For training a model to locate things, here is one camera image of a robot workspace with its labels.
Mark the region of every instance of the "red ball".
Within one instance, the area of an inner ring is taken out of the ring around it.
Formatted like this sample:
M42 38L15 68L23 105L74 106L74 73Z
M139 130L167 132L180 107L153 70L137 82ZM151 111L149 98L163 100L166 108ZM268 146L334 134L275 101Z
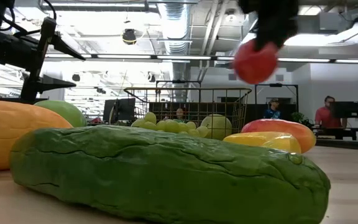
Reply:
M268 43L255 52L255 40L242 44L233 61L234 71L243 81L259 84L270 78L277 66L277 47Z

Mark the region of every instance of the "desk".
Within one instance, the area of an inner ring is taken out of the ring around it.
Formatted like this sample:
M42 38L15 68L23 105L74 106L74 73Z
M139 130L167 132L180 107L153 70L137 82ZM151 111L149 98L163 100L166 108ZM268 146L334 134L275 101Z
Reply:
M329 207L322 224L358 224L358 150L315 147L305 155L331 179ZM136 224L25 189L12 181L9 172L0 172L0 224L92 223Z

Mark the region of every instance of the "red shirt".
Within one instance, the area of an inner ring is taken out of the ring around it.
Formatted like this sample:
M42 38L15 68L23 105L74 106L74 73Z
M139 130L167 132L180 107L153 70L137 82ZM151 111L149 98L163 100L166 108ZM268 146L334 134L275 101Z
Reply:
M331 111L327 107L322 107L316 111L316 123L324 128L341 128L341 120L331 116Z

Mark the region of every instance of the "red fruit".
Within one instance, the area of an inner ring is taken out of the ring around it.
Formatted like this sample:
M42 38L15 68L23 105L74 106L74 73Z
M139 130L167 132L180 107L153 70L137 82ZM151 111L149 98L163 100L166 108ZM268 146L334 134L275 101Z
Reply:
M316 144L316 136L303 124L280 119L259 119L246 124L241 133L276 131L292 134L298 140L302 153L309 151Z
M255 40L240 46L233 61L238 77L249 84L259 84L269 79L277 66L277 47L268 43L259 52L255 52Z

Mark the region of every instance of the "yellow squash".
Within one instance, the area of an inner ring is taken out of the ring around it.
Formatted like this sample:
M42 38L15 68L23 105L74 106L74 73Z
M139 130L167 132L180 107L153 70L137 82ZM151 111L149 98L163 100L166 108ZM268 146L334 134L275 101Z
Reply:
M232 134L223 141L243 144L247 146L261 146L271 149L280 149L287 152L301 153L298 140L288 133L267 131L254 133Z
M72 128L59 114L45 108L0 101L0 170L9 168L9 151L16 139L39 128Z

